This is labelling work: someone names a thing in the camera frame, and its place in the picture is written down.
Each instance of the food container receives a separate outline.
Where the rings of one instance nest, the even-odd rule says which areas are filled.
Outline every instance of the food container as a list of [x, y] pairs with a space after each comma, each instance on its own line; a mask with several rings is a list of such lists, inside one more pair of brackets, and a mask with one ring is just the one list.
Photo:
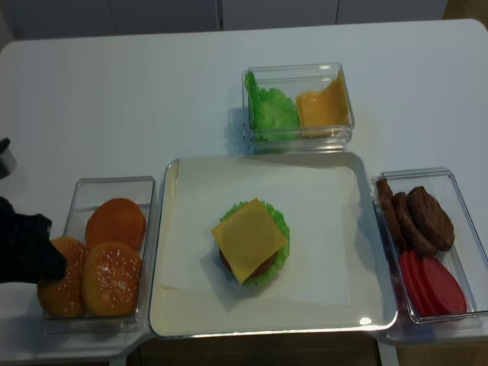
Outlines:
[[[259, 88], [277, 88], [293, 103], [301, 93], [325, 89], [332, 81], [342, 78], [347, 104], [344, 124], [324, 127], [297, 127], [286, 130], [255, 130], [251, 102], [245, 87], [245, 77], [253, 72]], [[252, 67], [242, 75], [242, 111], [244, 141], [249, 154], [319, 152], [344, 149], [352, 138], [354, 115], [349, 101], [347, 85], [340, 63], [303, 66]]]
[[[369, 179], [355, 154], [178, 159], [162, 194], [149, 310], [157, 336], [372, 331], [395, 322]], [[210, 230], [255, 197], [283, 213], [290, 257], [270, 286], [248, 288], [226, 276]]]
[[424, 186], [427, 192], [437, 199], [454, 226], [454, 245], [447, 252], [438, 252], [436, 258], [461, 287], [467, 303], [467, 312], [456, 315], [421, 317], [414, 309], [406, 292], [406, 285], [399, 266], [400, 254], [388, 232], [381, 209], [377, 205], [381, 225], [387, 233], [386, 249], [390, 252], [391, 265], [395, 274], [394, 280], [399, 285], [401, 297], [405, 299], [405, 314], [409, 317], [409, 321], [416, 325], [426, 323], [444, 323], [446, 325], [450, 322], [451, 325], [459, 326], [461, 325], [460, 320], [463, 320], [463, 327], [478, 326], [479, 322], [476, 320], [473, 322], [470, 318], [488, 315], [488, 291], [486, 290], [488, 260], [454, 176], [449, 170], [443, 168], [385, 172], [373, 180], [376, 199], [377, 181], [380, 178], [387, 179], [393, 194], [400, 191], [408, 193], [414, 187]]
[[85, 244], [85, 228], [89, 217], [104, 202], [123, 197], [135, 202], [146, 219], [146, 233], [139, 250], [143, 260], [136, 312], [131, 316], [84, 316], [71, 319], [43, 316], [45, 332], [133, 332], [140, 329], [147, 316], [148, 291], [153, 275], [152, 253], [157, 231], [156, 186], [152, 177], [82, 179], [75, 187], [64, 236]]

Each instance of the top bun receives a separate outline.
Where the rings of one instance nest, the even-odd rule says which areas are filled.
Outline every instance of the top bun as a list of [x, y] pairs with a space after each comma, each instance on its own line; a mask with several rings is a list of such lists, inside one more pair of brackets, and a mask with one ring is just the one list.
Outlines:
[[103, 242], [86, 257], [82, 292], [95, 316], [129, 316], [137, 308], [142, 261], [121, 242]]
[[82, 267], [86, 248], [78, 240], [60, 237], [51, 240], [66, 258], [66, 271], [61, 281], [41, 278], [37, 282], [37, 297], [44, 312], [53, 318], [73, 318], [85, 314], [82, 300]]
[[89, 250], [103, 242], [122, 242], [139, 250], [146, 232], [143, 212], [131, 200], [114, 198], [102, 204], [86, 225], [85, 241]]

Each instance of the beef patty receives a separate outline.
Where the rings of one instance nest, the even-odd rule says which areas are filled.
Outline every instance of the beef patty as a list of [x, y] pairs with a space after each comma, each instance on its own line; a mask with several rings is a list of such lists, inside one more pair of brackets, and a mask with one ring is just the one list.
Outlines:
[[403, 237], [402, 230], [398, 224], [397, 215], [391, 204], [393, 193], [388, 185], [386, 178], [381, 178], [376, 183], [378, 189], [378, 200], [380, 201], [380, 207], [383, 211], [383, 215], [387, 220], [388, 230], [390, 231], [391, 238], [395, 243], [395, 246], [400, 252], [408, 249], [405, 238]]
[[447, 251], [454, 244], [454, 227], [441, 205], [424, 187], [415, 187], [407, 197], [412, 218], [434, 246]]
[[[261, 265], [249, 276], [250, 279], [257, 278], [263, 273], [265, 273], [268, 268], [271, 267], [273, 262], [275, 261], [277, 253], [273, 254], [271, 257], [266, 259]], [[223, 266], [228, 269], [229, 271], [232, 271], [230, 268], [229, 262], [226, 260], [226, 257], [223, 256], [223, 253], [219, 250], [219, 257], [220, 260], [222, 261]]]
[[392, 205], [402, 233], [416, 253], [421, 256], [433, 257], [437, 252], [437, 248], [423, 236], [413, 222], [408, 204], [406, 203], [406, 194], [403, 192], [395, 194]]

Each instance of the cheese slice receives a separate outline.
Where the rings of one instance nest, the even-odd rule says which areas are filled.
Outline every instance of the cheese slice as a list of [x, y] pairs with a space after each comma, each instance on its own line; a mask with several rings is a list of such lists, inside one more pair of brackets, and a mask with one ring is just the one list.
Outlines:
[[322, 91], [308, 91], [297, 97], [302, 127], [336, 126], [347, 123], [348, 104], [342, 72]]
[[257, 198], [214, 227], [212, 235], [240, 284], [287, 240]]

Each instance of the gloved hand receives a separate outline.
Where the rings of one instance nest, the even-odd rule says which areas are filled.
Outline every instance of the gloved hand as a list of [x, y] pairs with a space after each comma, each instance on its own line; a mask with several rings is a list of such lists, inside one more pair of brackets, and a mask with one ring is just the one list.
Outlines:
[[66, 260], [49, 241], [50, 230], [51, 220], [15, 213], [0, 197], [0, 283], [63, 279]]

